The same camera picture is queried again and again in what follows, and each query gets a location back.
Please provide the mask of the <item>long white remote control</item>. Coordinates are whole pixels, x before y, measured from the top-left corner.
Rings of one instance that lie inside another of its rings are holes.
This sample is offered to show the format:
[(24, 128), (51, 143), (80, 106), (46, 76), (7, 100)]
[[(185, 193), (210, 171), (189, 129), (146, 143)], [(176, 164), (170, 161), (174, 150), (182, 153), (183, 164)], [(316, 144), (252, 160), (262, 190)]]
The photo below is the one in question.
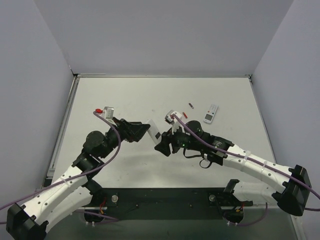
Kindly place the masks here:
[(162, 135), (155, 124), (155, 122), (152, 119), (149, 119), (147, 121), (147, 124), (150, 125), (149, 129), (147, 130), (149, 136), (151, 137), (152, 141), (154, 142), (154, 145), (158, 145), (162, 140)]

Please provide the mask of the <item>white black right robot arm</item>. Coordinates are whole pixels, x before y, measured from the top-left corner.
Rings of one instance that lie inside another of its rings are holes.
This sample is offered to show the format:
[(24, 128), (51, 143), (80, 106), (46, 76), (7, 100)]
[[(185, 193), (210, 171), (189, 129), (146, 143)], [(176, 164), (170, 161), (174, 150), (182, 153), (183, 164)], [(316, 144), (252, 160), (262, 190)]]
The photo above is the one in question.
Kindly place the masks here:
[(257, 183), (231, 181), (231, 193), (240, 202), (276, 204), (298, 217), (307, 209), (312, 187), (307, 170), (300, 165), (289, 167), (258, 157), (230, 140), (203, 131), (196, 120), (185, 125), (175, 120), (168, 131), (156, 131), (151, 137), (154, 149), (167, 157), (180, 149), (196, 151), (210, 165), (232, 168), (257, 179)]

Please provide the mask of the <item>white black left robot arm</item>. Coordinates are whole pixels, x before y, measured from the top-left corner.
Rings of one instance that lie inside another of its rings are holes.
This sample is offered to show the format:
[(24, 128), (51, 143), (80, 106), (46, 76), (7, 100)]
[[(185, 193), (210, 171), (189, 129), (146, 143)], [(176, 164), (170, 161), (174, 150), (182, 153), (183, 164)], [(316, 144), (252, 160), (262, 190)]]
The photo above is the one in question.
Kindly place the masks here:
[(88, 204), (101, 203), (101, 186), (94, 176), (105, 166), (102, 160), (112, 151), (118, 153), (122, 141), (139, 142), (151, 127), (148, 123), (112, 118), (106, 121), (106, 133), (90, 132), (80, 155), (66, 171), (47, 188), (7, 210), (6, 231), (15, 240), (43, 240), (61, 220)]

